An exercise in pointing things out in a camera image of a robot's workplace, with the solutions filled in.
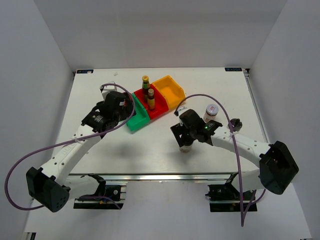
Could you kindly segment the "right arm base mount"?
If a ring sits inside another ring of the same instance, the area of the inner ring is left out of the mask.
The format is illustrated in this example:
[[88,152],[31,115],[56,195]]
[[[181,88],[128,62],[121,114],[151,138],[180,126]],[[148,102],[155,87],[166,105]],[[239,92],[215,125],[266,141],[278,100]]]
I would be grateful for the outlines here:
[[209,201],[211,213],[241,212],[240,194],[231,185],[208,185],[208,193],[205,194],[205,197]]

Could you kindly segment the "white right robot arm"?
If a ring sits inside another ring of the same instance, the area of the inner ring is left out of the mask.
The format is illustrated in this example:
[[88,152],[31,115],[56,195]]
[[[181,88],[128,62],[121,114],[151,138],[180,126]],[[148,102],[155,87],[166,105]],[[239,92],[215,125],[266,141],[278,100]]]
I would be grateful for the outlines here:
[[226,195],[233,200],[253,190],[266,189],[281,195],[299,172],[298,165],[283,142],[270,144],[240,133],[231,134],[228,127],[215,120],[205,122],[192,109],[175,111],[174,114],[179,122],[170,129],[181,149],[198,141],[238,153],[257,167],[255,170],[233,173],[226,181]]

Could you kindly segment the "black lid spice jar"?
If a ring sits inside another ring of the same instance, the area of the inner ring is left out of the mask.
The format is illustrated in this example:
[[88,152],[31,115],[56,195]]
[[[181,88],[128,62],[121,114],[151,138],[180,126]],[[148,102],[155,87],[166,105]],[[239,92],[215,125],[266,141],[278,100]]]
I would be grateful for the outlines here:
[[182,153],[188,153],[192,150],[193,141],[182,141],[182,143],[179,144],[179,150]]

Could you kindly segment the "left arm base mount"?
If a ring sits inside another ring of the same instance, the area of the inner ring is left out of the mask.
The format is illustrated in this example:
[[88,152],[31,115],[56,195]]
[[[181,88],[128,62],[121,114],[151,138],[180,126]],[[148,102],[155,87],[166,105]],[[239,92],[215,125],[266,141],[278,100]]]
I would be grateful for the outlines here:
[[73,208],[77,210],[121,210],[127,193],[127,183],[107,181],[102,193],[74,200]]

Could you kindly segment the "small yellow label bottle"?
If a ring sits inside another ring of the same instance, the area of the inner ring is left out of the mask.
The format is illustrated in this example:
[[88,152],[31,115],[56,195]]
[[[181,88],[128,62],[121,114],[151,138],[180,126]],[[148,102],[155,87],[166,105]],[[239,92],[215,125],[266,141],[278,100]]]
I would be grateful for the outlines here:
[[153,111],[155,109],[155,93],[154,93],[154,90],[152,88],[148,89],[147,105],[148,105],[148,109],[150,111]]

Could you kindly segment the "yellow cap sauce bottle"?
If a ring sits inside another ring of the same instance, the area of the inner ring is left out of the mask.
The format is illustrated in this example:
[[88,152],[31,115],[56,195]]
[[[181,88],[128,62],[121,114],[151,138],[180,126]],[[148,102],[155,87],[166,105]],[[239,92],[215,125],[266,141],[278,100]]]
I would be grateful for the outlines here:
[[149,77],[147,75],[144,75],[142,77],[142,93],[143,93],[143,102],[148,102],[148,95],[149,95],[149,89],[150,89],[150,82]]

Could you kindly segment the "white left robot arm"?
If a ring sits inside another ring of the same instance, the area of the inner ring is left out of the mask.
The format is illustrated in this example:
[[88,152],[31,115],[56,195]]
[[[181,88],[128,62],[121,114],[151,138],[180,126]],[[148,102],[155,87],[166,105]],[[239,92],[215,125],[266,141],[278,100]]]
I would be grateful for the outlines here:
[[133,101],[126,92],[110,91],[103,101],[94,106],[81,121],[73,135],[73,143],[60,151],[39,168],[31,167],[26,173],[29,195],[55,213],[70,199],[84,196],[99,200],[105,196],[106,181],[99,175],[88,173],[70,177],[69,174],[89,150],[119,122],[132,113]]

